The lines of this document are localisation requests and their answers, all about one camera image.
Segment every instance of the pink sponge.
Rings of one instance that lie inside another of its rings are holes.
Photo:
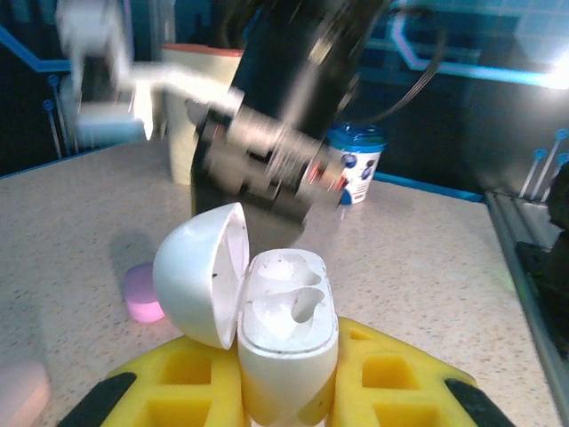
[[[137,265],[126,272],[123,295],[126,308],[134,320],[151,323],[164,317],[154,290],[152,263]]]

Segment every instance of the yellow foam holder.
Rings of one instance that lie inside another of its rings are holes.
[[[109,377],[126,372],[136,374],[136,380],[103,427],[250,425],[247,407],[251,403],[244,405],[242,399],[235,346],[218,350],[181,337],[119,367]],[[477,427],[446,387],[447,379],[476,386],[461,370],[340,318],[335,385],[325,387],[299,418],[314,425],[328,414],[326,425],[331,427]]]

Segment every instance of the open case lid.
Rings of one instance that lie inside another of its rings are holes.
[[[156,296],[165,315],[188,337],[229,349],[249,265],[243,207],[225,205],[180,225],[154,260]]]

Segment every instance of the blue cup lid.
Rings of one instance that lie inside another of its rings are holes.
[[[328,131],[331,147],[342,151],[381,153],[387,143],[383,131],[375,125],[338,123]]]

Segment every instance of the countertop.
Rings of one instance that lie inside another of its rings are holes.
[[[44,362],[53,426],[111,369],[180,333],[128,318],[132,266],[191,213],[163,144],[105,149],[0,181],[0,363]],[[340,316],[473,375],[518,427],[561,425],[486,206],[372,183],[361,205],[315,206],[292,231],[246,210],[252,254],[326,262]]]

